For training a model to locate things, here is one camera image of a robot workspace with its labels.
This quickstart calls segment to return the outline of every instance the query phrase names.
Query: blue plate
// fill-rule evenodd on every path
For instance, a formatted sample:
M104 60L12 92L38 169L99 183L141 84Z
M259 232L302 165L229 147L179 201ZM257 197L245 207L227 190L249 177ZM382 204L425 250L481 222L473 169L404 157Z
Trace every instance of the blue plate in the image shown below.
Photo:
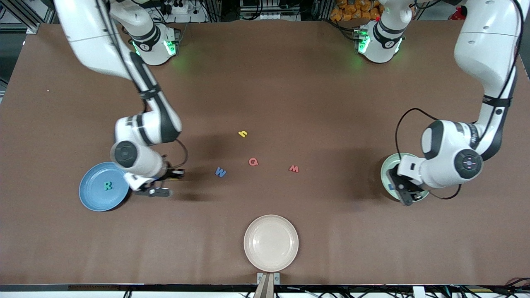
M124 174L113 162L95 165L79 184L81 203L92 211L108 211L120 205L129 193Z

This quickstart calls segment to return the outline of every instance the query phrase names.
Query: red object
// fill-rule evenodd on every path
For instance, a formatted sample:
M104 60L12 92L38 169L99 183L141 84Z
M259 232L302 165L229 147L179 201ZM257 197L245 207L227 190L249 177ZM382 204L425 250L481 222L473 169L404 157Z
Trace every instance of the red object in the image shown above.
M465 20L465 15L462 13L461 6L456 8L456 12L449 17L449 20Z

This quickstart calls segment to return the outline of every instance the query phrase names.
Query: plate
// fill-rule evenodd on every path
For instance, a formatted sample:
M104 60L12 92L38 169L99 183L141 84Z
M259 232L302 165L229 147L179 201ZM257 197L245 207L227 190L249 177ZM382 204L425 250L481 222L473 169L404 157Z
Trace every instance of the plate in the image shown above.
M81 179L79 198L92 211L111 210L125 199L129 184L125 171L113 162L103 162L92 167Z
M298 234L291 222L278 215L263 215L246 229L243 246L250 263L263 272L278 272L298 253Z
M414 154L401 153L401 156L405 156L405 155L416 157ZM400 162L401 162L401 160L399 158L399 154L394 153L394 154L390 155L389 157L387 157L385 162L383 162L383 165L381 166L381 182L383 183L383 186L385 187L386 191L388 191L388 193L391 196L393 196L394 198L396 198L399 201L401 201L401 200L399 199L398 191L395 190L394 187L392 186L392 181L388 177L387 171L392 169L392 168L394 168ZM428 190L424 190L424 191L421 192L421 197L419 199L414 200L414 201L415 202L421 201L425 197L427 197L428 194L429 194L429 191Z

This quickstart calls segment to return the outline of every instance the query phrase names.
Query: brown table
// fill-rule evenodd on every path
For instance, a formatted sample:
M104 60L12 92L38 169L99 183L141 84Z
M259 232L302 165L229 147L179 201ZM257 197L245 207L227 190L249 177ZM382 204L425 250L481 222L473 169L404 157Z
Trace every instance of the brown table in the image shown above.
M476 120L481 86L453 60L461 25L413 22L383 65L326 23L189 25L180 55L151 67L183 121L187 177L166 184L171 198L132 196L106 213L80 203L78 184L109 160L114 122L142 104L129 81L83 67L60 26L43 25L0 106L0 283L252 283L243 235L264 214L298 230L283 283L504 284L530 275L524 71L502 149L457 198L404 207L379 180L409 108ZM406 118L403 151L420 154L429 123ZM177 144L155 148L182 159ZM225 177L214 175L218 166Z

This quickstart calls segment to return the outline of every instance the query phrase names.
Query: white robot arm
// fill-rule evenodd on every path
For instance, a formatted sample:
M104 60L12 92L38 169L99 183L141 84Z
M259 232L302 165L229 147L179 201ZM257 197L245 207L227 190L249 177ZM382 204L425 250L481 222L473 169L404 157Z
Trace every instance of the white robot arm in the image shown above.
M454 56L460 68L479 80L484 88L479 119L475 123L434 121L421 138L425 158L402 156L400 164L388 170L388 177L405 205L412 204L423 190L460 185L474 179L482 171L483 161L499 151L517 77L514 49L528 5L528 0L467 2L468 14ZM381 21L385 15L392 15L391 12L385 11ZM378 38L370 41L365 54L371 49L374 51L369 54L383 57L381 62L394 54L381 47Z
M114 1L56 0L66 38L86 67L134 82L144 111L116 122L111 159L127 172L132 190L172 174L169 163L150 146L173 142L182 131L181 121L167 102L144 61L131 52L109 18Z

